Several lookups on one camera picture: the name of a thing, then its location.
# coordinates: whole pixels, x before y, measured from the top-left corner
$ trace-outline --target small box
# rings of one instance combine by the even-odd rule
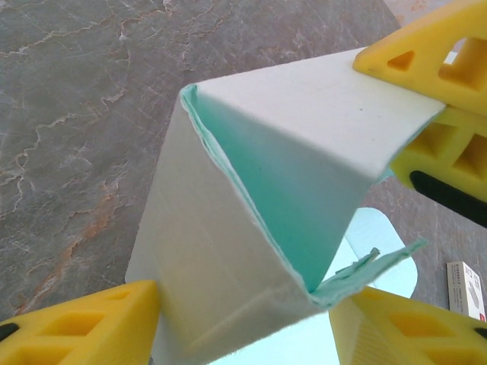
[[[450,310],[485,322],[480,277],[465,262],[447,263]]]

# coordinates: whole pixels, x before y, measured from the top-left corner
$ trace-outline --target marble floor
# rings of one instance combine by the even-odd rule
[[[123,283],[183,85],[367,46],[445,2],[0,0],[0,321]],[[487,230],[395,179],[364,205],[430,241],[415,298],[447,306],[448,261],[487,278]]]

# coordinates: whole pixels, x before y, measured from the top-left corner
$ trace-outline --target folded foam board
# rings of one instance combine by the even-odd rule
[[[450,310],[485,322],[480,276],[465,262],[447,263]]]
[[[159,284],[156,364],[208,363],[322,313],[417,247],[322,282],[368,188],[444,108],[353,71],[358,51],[181,91],[126,273]]]

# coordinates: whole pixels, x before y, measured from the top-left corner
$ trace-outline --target yellow corner clamp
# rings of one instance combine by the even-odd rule
[[[402,184],[487,227],[487,0],[456,0],[360,52],[354,69],[447,107],[392,162]],[[454,60],[450,51],[463,42]]]
[[[340,365],[483,365],[487,324],[372,287],[330,310]]]
[[[0,364],[147,364],[159,310],[155,281],[137,281],[16,316],[0,322]]]

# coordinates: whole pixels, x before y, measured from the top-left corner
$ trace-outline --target black rubber grip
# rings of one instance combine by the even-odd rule
[[[16,332],[20,327],[15,323],[0,325],[0,342]]]
[[[417,192],[487,228],[487,203],[421,171],[409,178]]]
[[[487,328],[475,328],[475,332],[477,332],[479,335],[481,335],[483,338],[487,340]]]

